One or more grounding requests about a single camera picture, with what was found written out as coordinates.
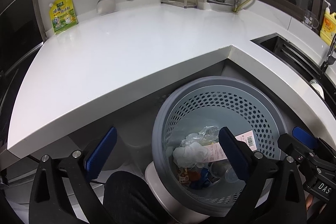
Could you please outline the pink plastic package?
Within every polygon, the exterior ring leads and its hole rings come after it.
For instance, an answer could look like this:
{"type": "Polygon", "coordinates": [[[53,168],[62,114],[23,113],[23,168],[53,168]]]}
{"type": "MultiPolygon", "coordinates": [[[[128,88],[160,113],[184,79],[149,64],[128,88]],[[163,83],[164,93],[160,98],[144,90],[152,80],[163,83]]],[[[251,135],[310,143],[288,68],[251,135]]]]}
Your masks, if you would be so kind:
{"type": "Polygon", "coordinates": [[[223,127],[219,132],[219,141],[214,144],[206,145],[210,154],[205,162],[215,162],[231,159],[233,156],[241,156],[244,151],[243,146],[252,152],[257,150],[255,136],[252,130],[235,136],[228,127],[223,127]]]}

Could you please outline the grey perforated trash bin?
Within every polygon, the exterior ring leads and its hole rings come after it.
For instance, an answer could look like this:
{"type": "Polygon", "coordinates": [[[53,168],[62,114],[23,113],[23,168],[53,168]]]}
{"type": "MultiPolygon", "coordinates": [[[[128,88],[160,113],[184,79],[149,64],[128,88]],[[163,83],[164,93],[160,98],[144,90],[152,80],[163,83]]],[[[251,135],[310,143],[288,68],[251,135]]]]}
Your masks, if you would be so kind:
{"type": "Polygon", "coordinates": [[[168,196],[198,214],[222,217],[237,202],[242,145],[271,160],[287,126],[273,101],[230,77],[202,77],[173,91],[155,118],[153,164],[168,196]]]}

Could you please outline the clear plastic bag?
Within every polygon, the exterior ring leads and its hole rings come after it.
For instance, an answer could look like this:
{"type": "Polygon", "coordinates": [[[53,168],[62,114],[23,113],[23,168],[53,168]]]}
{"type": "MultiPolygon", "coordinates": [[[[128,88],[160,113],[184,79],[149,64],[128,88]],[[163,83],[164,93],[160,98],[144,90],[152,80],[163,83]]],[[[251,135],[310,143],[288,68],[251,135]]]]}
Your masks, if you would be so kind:
{"type": "Polygon", "coordinates": [[[217,143],[219,140],[219,128],[217,126],[206,126],[200,132],[190,133],[180,143],[181,147],[186,147],[193,143],[202,146],[217,143]]]}

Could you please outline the red white snack wrapper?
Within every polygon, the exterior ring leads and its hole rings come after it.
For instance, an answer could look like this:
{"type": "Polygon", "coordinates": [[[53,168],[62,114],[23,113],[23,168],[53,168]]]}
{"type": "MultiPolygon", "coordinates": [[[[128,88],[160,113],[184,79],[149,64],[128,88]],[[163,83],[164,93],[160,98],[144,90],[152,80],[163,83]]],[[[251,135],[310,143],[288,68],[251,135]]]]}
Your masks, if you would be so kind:
{"type": "Polygon", "coordinates": [[[182,185],[188,185],[191,182],[198,181],[201,178],[201,173],[197,170],[189,170],[180,168],[177,170],[177,179],[182,185]]]}

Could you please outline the yellow dish soap bottle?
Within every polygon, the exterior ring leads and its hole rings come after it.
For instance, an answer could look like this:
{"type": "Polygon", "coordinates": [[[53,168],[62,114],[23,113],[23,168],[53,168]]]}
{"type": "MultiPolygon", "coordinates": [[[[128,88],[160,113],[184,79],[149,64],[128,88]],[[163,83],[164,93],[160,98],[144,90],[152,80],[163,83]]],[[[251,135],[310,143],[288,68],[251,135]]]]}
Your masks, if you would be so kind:
{"type": "Polygon", "coordinates": [[[335,35],[336,12],[330,11],[331,4],[327,0],[324,0],[324,2],[327,4],[327,7],[325,9],[325,13],[323,16],[323,23],[322,23],[319,36],[327,45],[330,46],[332,39],[335,35]]]}

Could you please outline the yellow green seasoning pouch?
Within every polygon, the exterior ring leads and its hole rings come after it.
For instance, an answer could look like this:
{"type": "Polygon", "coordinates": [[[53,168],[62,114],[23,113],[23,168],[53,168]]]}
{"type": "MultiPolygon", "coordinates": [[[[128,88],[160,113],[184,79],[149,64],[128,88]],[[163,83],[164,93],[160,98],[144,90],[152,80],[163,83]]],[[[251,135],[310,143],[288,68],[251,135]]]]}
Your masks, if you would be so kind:
{"type": "Polygon", "coordinates": [[[55,0],[49,7],[54,34],[58,35],[78,24],[72,0],[55,0]]]}

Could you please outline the clear plastic cup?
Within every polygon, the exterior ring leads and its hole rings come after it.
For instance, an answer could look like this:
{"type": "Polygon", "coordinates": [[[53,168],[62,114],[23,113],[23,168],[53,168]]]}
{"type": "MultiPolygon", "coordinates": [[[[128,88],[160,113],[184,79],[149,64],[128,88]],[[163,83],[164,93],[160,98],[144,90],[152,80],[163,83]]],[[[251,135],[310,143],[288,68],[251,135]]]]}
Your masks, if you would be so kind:
{"type": "Polygon", "coordinates": [[[228,183],[239,181],[234,169],[227,159],[211,162],[209,164],[209,171],[214,178],[224,179],[228,183]]]}

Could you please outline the white bowl in sink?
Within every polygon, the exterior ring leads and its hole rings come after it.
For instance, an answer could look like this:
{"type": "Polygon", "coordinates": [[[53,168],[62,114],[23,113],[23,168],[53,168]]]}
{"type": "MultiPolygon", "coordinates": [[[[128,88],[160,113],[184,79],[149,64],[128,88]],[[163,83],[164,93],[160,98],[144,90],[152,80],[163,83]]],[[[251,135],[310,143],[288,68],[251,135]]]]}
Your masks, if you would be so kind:
{"type": "Polygon", "coordinates": [[[325,96],[324,96],[324,91],[323,91],[322,86],[315,79],[312,79],[309,82],[309,84],[319,94],[319,96],[324,100],[325,96]]]}

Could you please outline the steel faucet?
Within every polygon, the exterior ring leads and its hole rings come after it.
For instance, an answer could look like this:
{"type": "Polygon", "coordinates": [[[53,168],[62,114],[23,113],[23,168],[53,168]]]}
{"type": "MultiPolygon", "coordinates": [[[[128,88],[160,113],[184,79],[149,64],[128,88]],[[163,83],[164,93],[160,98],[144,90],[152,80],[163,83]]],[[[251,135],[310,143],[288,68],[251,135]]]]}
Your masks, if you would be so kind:
{"type": "Polygon", "coordinates": [[[333,39],[331,41],[329,50],[326,54],[326,57],[324,58],[322,65],[321,65],[321,72],[322,74],[324,74],[328,68],[329,65],[333,65],[335,63],[335,57],[333,57],[333,53],[335,50],[335,39],[336,39],[336,35],[333,36],[333,39]]]}

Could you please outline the clear glass mug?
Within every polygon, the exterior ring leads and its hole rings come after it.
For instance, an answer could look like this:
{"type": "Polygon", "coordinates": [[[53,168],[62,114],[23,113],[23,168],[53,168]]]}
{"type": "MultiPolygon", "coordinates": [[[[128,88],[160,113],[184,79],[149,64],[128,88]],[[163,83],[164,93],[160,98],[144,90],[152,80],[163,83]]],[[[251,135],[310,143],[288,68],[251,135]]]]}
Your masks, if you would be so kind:
{"type": "Polygon", "coordinates": [[[319,21],[317,20],[314,13],[309,10],[305,10],[302,23],[309,29],[317,29],[319,26],[319,21]]]}

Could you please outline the steel spatula ladle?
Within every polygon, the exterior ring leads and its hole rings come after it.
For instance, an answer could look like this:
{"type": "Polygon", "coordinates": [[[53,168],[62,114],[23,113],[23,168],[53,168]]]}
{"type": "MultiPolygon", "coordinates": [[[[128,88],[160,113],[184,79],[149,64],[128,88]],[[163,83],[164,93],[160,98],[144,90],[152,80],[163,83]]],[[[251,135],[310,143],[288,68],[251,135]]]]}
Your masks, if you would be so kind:
{"type": "Polygon", "coordinates": [[[99,15],[110,14],[116,10],[115,0],[98,0],[96,6],[96,12],[99,15]]]}

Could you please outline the white tissue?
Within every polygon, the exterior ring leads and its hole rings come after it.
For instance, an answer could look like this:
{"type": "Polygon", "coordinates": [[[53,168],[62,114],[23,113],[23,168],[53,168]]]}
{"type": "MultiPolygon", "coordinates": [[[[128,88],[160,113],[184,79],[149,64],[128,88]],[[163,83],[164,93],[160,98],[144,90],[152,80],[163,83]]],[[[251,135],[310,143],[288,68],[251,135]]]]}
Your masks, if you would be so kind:
{"type": "Polygon", "coordinates": [[[179,168],[191,169],[195,166],[202,168],[209,154],[210,151],[206,146],[194,142],[185,147],[177,147],[173,151],[173,158],[179,168]]]}

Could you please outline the black kitchen sink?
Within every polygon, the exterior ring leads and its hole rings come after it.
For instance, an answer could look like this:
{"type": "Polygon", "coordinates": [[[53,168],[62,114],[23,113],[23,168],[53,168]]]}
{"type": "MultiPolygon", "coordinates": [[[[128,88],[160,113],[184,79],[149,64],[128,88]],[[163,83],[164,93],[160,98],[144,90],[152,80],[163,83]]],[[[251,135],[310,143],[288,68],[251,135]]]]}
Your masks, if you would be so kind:
{"type": "Polygon", "coordinates": [[[307,82],[316,80],[322,87],[325,104],[335,115],[335,84],[305,53],[277,33],[252,39],[252,42],[290,66],[307,82]]]}

